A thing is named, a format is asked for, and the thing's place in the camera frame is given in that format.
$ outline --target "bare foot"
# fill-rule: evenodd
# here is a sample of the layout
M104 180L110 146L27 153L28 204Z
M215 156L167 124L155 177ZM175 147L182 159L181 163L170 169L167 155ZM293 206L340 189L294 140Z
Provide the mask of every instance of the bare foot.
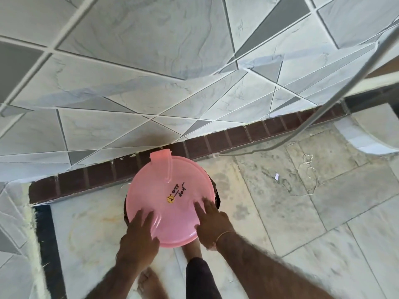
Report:
M156 273L149 267L138 278L138 293L142 299L168 299Z
M201 243L198 240L198 238L196 238L195 240L186 244L185 246L182 246L182 249L183 249L184 256L187 259L187 262L189 262L194 257L202 258Z

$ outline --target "left hand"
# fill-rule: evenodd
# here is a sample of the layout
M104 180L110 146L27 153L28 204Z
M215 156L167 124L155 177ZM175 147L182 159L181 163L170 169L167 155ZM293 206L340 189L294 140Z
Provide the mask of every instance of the left hand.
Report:
M159 250L159 240L151 237L151 225L154 212L150 212L142 222L143 210L139 210L127 227L126 235L121 238L121 247L117 253L118 264L132 264L138 272L146 269Z

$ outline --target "lid handle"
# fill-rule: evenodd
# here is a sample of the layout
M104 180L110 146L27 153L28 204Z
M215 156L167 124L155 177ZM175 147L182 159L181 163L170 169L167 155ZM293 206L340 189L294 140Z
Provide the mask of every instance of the lid handle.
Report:
M170 149L162 149L150 153L151 165L154 170L167 183L172 180L172 152Z

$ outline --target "brown tile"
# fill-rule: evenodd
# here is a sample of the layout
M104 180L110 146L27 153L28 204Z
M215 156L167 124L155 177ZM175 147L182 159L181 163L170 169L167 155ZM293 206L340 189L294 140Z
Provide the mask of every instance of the brown tile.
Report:
M29 201L36 204L58 198L54 176L34 181L29 186Z
M341 116L345 115L345 111L342 108L341 104L335 104L332 108L331 108L332 112L334 113L336 118L340 118Z
M136 156L123 156L114 159L115 172L117 180L128 179L136 175L138 172L138 164Z
M329 109L326 113L324 113L322 116L320 116L313 124L323 123L325 121L329 121L334 118L335 118L334 112L332 112L332 110Z
M281 118L284 120L285 126L287 127L287 131L296 130L301 125L297 113L289 113L283 115Z
M186 140L186 147L190 159L196 159L198 157L207 156L210 154L204 136Z
M170 149L172 155L187 157L186 149L184 148L184 142L173 143L167 146L163 146L163 149Z
M246 128L252 141L258 141L269 137L269 134L261 121L246 125Z
M228 129L227 134L232 142L232 147L238 147L251 142L244 126Z
M87 190L83 169L77 169L59 174L58 182L61 196L67 196Z
M284 128L284 125L282 124L281 118L279 116L276 118L269 118L264 122L267 130L269 130L270 136L286 132L286 129Z
M140 158L140 163L141 163L141 167L144 167L146 164L148 164L151 159L150 159L150 153L155 152L155 151L159 151L160 148L153 148L153 149L149 149L146 151L142 151L138 154L138 157Z
M208 134L206 137L208 138L208 143L211 147L212 153L220 152L230 148L230 144L227 140L225 131L211 133Z
M303 122L306 121L309 117L311 117L313 113L314 113L314 108L313 108L313 109L308 109L308 110L305 110L305 111L298 112L298 115L299 115L299 117L300 117L300 119L302 120L302 123L303 123Z
M110 161L99 163L87 167L87 175L89 176L89 188L103 186L114 181L112 175L112 165Z

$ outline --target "marble floor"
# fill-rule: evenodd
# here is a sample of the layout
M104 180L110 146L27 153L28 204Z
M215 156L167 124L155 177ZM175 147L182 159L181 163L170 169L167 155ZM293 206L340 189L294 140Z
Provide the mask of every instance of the marble floor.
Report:
M198 163L217 184L221 210L250 242L314 276L337 298L399 298L399 156L365 155L323 125L270 152ZM83 298L114 264L126 231L127 187L52 205L68 299ZM203 250L203 257L223 298L247 298L217 252ZM185 266L180 248L161 248L153 262L170 299L185 298ZM140 297L135 289L129 298Z

